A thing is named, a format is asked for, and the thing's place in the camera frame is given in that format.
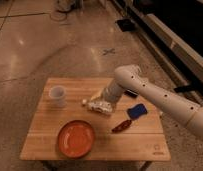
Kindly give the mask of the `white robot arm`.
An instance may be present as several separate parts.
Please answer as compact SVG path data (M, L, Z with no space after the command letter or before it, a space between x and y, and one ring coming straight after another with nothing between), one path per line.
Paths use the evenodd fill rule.
M91 102L116 104L126 90L131 90L203 140L203 106L146 81L139 70L137 65L116 68L112 81Z

